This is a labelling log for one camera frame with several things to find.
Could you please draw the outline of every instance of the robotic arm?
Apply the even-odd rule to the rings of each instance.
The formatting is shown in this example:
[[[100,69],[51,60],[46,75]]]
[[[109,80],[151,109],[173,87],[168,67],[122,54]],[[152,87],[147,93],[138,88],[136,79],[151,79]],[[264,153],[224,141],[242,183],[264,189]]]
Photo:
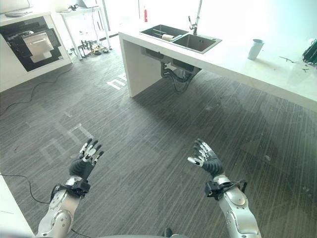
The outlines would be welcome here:
[[[219,201],[220,208],[226,219],[227,229],[231,238],[261,238],[257,221],[249,210],[248,199],[243,193],[246,182],[231,182],[226,175],[220,159],[215,152],[201,139],[195,141],[195,157],[187,160],[209,172],[213,181],[206,183],[207,197]]]
[[[101,151],[96,155],[101,145],[94,148],[98,141],[89,145],[91,142],[92,139],[89,139],[83,145],[72,162],[69,167],[70,178],[65,185],[59,184],[53,189],[48,212],[39,224],[36,238],[65,238],[71,230],[79,201],[90,189],[87,178],[104,153]]]
[[[39,224],[36,238],[65,238],[72,229],[78,204],[90,189],[87,179],[104,153],[101,151],[96,154],[101,145],[94,148],[98,141],[90,145],[91,142],[92,139],[89,139],[83,145],[77,158],[72,162],[67,182],[53,189],[49,209]],[[207,197],[214,197],[219,201],[230,237],[261,238],[257,221],[249,210],[248,199],[243,193],[246,182],[231,182],[224,175],[221,161],[203,140],[197,139],[194,149],[196,154],[189,157],[188,161],[211,174],[213,180],[206,183],[205,192]]]

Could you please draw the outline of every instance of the robot finger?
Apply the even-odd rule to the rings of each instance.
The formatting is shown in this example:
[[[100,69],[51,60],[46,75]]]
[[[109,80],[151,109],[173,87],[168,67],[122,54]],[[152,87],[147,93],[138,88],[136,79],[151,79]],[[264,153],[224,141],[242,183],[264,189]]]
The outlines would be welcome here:
[[[98,151],[101,148],[101,144],[99,144],[96,148],[96,151]]]
[[[200,149],[202,149],[204,151],[205,154],[207,154],[208,151],[202,143],[198,142],[197,140],[195,140],[195,143],[198,147],[200,147]]]
[[[199,166],[199,167],[202,167],[204,162],[200,159],[197,159],[195,157],[188,157],[187,160],[192,163],[193,165],[196,165],[196,166]]]
[[[204,147],[207,151],[212,151],[212,149],[207,145],[206,142],[204,142],[202,139],[197,139]]]
[[[85,154],[85,150],[87,149],[87,146],[90,144],[90,142],[92,142],[93,139],[90,138],[84,145],[83,147],[80,149],[79,154]]]
[[[89,151],[98,143],[98,140],[95,140],[86,150],[86,154],[89,153]]]
[[[196,156],[201,156],[204,158],[204,160],[207,160],[207,155],[204,152],[204,150],[201,149],[201,147],[198,147],[197,145],[194,145],[194,149],[196,151]]]
[[[92,159],[92,166],[95,166],[98,162],[98,159],[104,154],[103,151],[101,151],[95,158]]]

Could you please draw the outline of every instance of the fire extinguisher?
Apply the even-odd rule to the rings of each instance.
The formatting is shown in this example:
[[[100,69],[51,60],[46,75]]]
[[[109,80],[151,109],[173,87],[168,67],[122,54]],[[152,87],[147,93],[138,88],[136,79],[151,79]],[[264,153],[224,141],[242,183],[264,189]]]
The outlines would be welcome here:
[[[144,22],[148,22],[148,11],[144,6]]]

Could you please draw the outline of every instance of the built-in oven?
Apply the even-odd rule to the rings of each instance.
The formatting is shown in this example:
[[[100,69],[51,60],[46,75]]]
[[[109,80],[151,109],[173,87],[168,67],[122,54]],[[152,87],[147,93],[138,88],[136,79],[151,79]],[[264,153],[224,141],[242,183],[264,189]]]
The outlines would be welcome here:
[[[62,59],[57,35],[43,17],[2,26],[0,33],[27,71]]]

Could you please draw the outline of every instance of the double sink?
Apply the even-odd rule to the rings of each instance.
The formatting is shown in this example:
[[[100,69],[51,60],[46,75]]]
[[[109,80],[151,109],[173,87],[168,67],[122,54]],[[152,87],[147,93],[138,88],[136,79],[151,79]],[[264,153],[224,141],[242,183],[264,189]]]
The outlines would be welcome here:
[[[201,54],[204,54],[221,41],[214,37],[197,36],[188,31],[165,25],[158,25],[140,33]],[[169,41],[164,40],[162,39],[163,35],[168,35],[171,39]]]

